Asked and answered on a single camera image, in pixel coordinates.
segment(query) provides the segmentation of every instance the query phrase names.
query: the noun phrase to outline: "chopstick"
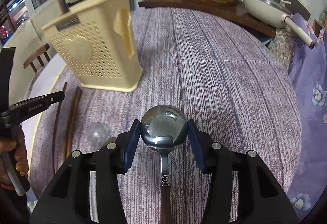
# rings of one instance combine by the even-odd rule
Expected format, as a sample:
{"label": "chopstick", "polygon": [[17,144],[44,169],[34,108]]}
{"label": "chopstick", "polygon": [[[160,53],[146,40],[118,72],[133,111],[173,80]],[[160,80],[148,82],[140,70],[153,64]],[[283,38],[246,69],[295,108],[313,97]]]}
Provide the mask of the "chopstick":
{"label": "chopstick", "polygon": [[69,128],[70,128],[70,123],[71,123],[71,119],[73,116],[73,111],[74,111],[74,105],[75,105],[75,100],[76,100],[76,96],[77,96],[77,91],[80,89],[80,87],[76,87],[70,108],[69,108],[69,114],[68,114],[68,120],[67,120],[67,125],[66,125],[66,130],[65,130],[65,134],[63,137],[63,150],[62,150],[62,156],[61,156],[61,161],[64,163],[66,160],[66,153],[67,153],[67,140],[68,140],[68,133],[69,133]]}
{"label": "chopstick", "polygon": [[[65,93],[67,88],[67,82],[63,85],[63,92]],[[56,119],[55,119],[55,127],[53,128],[53,136],[52,136],[52,151],[51,151],[51,159],[52,159],[52,170],[53,175],[55,174],[55,145],[56,145],[56,135],[59,121],[60,109],[63,101],[60,101],[57,108]]]}
{"label": "chopstick", "polygon": [[68,130],[66,158],[69,157],[70,153],[72,152],[72,143],[73,143],[73,135],[75,131],[76,116],[77,116],[78,105],[80,103],[82,93],[83,91],[80,88],[76,92],[73,114],[70,122],[70,127]]}

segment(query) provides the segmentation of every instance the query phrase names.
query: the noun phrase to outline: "utensil holder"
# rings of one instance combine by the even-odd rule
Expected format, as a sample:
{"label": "utensil holder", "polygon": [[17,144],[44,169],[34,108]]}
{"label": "utensil holder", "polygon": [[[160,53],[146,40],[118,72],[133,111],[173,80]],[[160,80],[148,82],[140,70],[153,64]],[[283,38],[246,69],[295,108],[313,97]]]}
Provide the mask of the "utensil holder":
{"label": "utensil holder", "polygon": [[136,89],[142,67],[129,0],[85,0],[42,29],[83,87]]}

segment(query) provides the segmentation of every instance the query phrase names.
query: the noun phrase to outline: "black tool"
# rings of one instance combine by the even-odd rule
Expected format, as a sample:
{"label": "black tool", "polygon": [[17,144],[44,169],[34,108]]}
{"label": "black tool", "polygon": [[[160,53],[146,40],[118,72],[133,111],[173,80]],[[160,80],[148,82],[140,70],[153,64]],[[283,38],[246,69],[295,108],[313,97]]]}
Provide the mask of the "black tool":
{"label": "black tool", "polygon": [[[3,48],[0,53],[1,84],[0,89],[0,136],[13,139],[12,129],[16,129],[20,123],[30,117],[41,113],[53,103],[62,101],[65,95],[62,91],[52,94],[27,99],[13,105],[9,105],[9,80],[13,66],[15,48]],[[26,176],[20,175],[15,169],[15,150],[4,152],[1,159],[4,168],[15,187],[16,193],[23,196],[29,189],[30,184]]]}
{"label": "black tool", "polygon": [[197,167],[212,173],[201,224],[228,224],[232,203],[232,171],[238,172],[238,218],[235,224],[296,224],[297,215],[285,192],[259,155],[229,151],[188,121],[188,138]]}
{"label": "black tool", "polygon": [[99,151],[82,154],[75,150],[66,159],[39,199],[31,224],[94,223],[90,218],[90,171],[96,172],[96,202],[99,223],[124,223],[117,175],[131,167],[140,138],[140,122],[118,135]]}
{"label": "black tool", "polygon": [[[295,224],[297,215],[277,180],[250,150],[246,154],[229,151],[200,132],[193,119],[188,121],[189,140],[197,166],[212,173],[202,224],[227,224],[232,201],[232,171],[239,173],[239,211],[235,224]],[[119,194],[116,173],[125,174],[134,158],[140,123],[135,120],[129,132],[116,143],[82,154],[72,152],[51,180],[30,219],[31,224],[89,224],[89,172],[96,171],[96,203],[99,223],[127,224]]]}

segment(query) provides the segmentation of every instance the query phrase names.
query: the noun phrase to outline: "pan handle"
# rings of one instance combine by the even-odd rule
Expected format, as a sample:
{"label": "pan handle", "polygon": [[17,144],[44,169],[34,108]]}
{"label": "pan handle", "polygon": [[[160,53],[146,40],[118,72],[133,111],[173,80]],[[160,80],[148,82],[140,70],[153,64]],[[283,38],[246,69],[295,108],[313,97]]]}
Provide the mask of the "pan handle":
{"label": "pan handle", "polygon": [[316,43],[308,36],[307,33],[303,31],[302,28],[300,28],[297,24],[295,24],[290,16],[283,15],[282,18],[284,19],[284,22],[289,25],[289,27],[295,32],[296,35],[298,35],[306,45],[312,50]]}

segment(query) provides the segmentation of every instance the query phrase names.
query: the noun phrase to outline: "hand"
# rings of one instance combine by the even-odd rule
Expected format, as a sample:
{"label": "hand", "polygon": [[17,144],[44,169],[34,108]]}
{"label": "hand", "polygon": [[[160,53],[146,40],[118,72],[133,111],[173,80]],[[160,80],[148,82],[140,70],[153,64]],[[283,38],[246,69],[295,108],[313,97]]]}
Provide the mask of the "hand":
{"label": "hand", "polygon": [[[27,151],[25,147],[25,136],[24,132],[21,128],[15,129],[16,134],[13,134],[13,137],[17,140],[10,140],[7,138],[0,137],[0,154],[3,152],[9,152],[13,149],[15,151],[15,160],[16,170],[20,172],[20,174],[26,175],[28,173],[28,161],[27,161]],[[10,181],[10,178],[7,172],[4,169],[4,165],[2,160],[0,159],[0,185],[10,191],[14,190],[14,187]]]}

